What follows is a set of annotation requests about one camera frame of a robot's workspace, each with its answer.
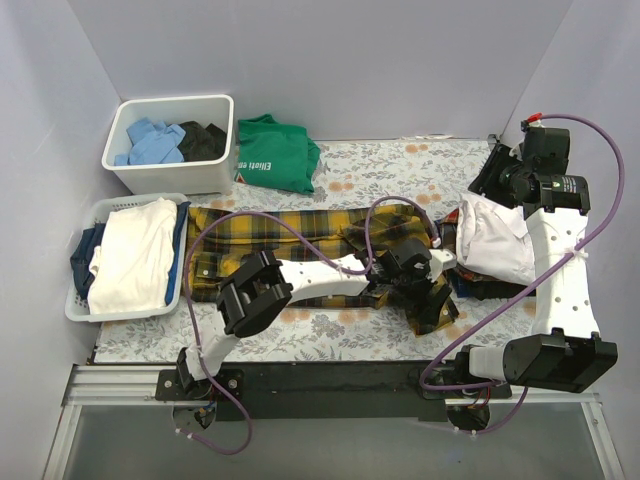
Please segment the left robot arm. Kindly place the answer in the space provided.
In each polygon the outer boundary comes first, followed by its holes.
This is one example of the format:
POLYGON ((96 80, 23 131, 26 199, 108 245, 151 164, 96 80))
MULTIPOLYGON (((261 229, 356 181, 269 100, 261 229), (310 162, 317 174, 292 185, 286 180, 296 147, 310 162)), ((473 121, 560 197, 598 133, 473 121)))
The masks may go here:
POLYGON ((405 311, 416 334, 431 333, 457 317, 451 288, 442 278, 455 265, 453 253, 429 249, 416 237, 380 256, 361 251, 331 264, 260 252, 221 283, 215 304, 222 332, 180 351, 178 387, 190 399, 205 398, 212 376, 240 340, 266 330, 288 305, 309 299, 384 294, 405 311))

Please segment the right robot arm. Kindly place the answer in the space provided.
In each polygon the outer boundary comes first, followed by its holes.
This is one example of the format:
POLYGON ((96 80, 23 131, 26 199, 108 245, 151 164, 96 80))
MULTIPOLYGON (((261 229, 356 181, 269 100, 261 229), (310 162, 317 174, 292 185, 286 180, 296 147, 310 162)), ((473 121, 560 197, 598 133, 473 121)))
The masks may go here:
POLYGON ((464 397, 479 395, 490 381, 581 393, 618 360, 616 344, 601 338, 589 297, 589 186, 567 172, 569 131, 542 126, 546 118, 524 120, 518 153, 498 144, 470 185, 506 207, 522 207, 534 252, 536 317, 530 334, 503 347, 462 348, 452 383, 464 397))

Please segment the yellow plaid long sleeve shirt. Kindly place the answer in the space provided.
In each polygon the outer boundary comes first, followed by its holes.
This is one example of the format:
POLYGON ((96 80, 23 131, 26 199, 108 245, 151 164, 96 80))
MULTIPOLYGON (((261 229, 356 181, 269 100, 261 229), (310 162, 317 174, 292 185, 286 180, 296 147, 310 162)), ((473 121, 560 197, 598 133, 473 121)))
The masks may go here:
MULTIPOLYGON (((331 259, 365 249, 365 208, 347 210, 306 210, 274 212, 272 215, 293 227, 314 247, 331 259)), ((429 228, 416 207, 387 204, 375 208, 370 221, 372 247, 382 254, 405 240, 416 237, 432 246, 429 228)), ((189 265, 188 282, 194 302, 213 302, 221 282, 247 258, 271 250, 282 260, 316 261, 318 256, 291 232, 260 216, 239 216, 210 231, 196 247, 189 265)), ((380 291, 365 291, 357 296, 321 297, 302 300, 297 307, 374 308, 389 304, 380 291)))

